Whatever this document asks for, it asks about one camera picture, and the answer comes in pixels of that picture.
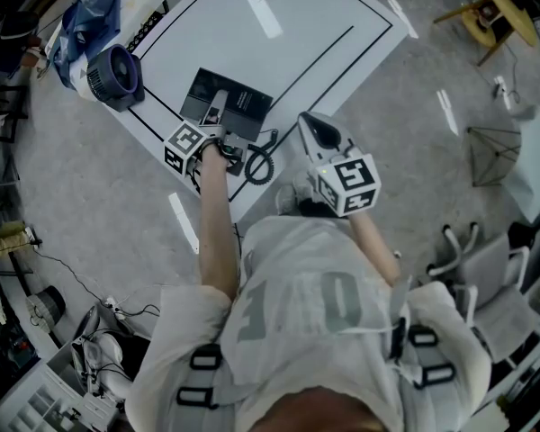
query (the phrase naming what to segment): white t-shirt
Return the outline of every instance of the white t-shirt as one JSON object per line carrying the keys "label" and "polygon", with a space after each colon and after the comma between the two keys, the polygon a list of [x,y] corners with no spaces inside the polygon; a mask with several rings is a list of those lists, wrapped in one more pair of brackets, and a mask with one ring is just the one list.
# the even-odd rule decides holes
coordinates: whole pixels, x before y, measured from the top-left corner
{"label": "white t-shirt", "polygon": [[126,402],[134,429],[156,430],[157,405],[177,388],[164,385],[169,366],[223,327],[220,345],[234,383],[262,384],[237,407],[237,432],[248,432],[284,395],[318,386],[363,401],[389,431],[402,431],[398,375],[384,358],[388,332],[375,332],[391,325],[390,288],[344,226],[293,217],[253,226],[244,241],[246,282],[229,314],[230,300],[211,287],[164,289]]}

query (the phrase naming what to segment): sneaker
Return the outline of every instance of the sneaker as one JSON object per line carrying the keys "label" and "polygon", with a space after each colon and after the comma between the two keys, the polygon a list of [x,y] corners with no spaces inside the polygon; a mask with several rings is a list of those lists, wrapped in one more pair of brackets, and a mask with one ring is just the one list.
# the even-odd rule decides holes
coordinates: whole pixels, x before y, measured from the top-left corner
{"label": "sneaker", "polygon": [[276,194],[275,204],[278,216],[284,216],[296,211],[296,192],[290,184],[280,187]]}
{"label": "sneaker", "polygon": [[315,203],[322,202],[322,199],[314,190],[314,186],[312,185],[307,171],[301,171],[300,173],[298,173],[294,177],[292,185],[294,186],[294,191],[296,192],[296,199],[298,203],[309,199]]}
{"label": "sneaker", "polygon": [[38,76],[37,78],[39,80],[42,80],[44,78],[44,76],[47,74],[47,72],[50,70],[50,60],[46,61],[46,67],[45,68],[37,68],[36,67],[36,72],[38,72]]}

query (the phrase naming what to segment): chair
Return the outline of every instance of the chair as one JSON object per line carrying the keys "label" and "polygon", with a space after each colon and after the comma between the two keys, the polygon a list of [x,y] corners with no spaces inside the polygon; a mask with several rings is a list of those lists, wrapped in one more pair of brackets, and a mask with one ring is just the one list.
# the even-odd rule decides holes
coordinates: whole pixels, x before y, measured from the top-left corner
{"label": "chair", "polygon": [[[460,245],[454,234],[450,229],[447,232],[455,244],[445,233],[446,238],[453,243],[454,250],[459,251]],[[474,242],[476,235],[477,227],[472,227]],[[532,311],[520,292],[530,250],[527,247],[511,250],[506,234],[467,249],[450,269],[455,269],[452,288],[456,307],[496,364],[515,352],[534,331]]]}
{"label": "chair", "polygon": [[[525,218],[533,223],[540,214],[540,106],[529,105],[510,116],[519,131],[468,128],[468,133],[491,151],[488,165],[477,175],[475,146],[471,143],[472,185],[503,185]],[[520,137],[521,144],[507,145],[498,139],[511,135]],[[513,163],[513,167],[504,176],[489,179],[500,158]]]}

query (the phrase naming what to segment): hand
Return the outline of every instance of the hand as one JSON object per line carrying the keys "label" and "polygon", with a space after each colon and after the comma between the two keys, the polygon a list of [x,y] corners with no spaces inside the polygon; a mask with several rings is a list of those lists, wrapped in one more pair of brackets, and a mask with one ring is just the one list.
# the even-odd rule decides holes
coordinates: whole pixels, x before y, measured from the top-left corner
{"label": "hand", "polygon": [[223,170],[228,168],[228,160],[224,158],[218,149],[218,146],[211,144],[202,152],[202,163],[205,170]]}

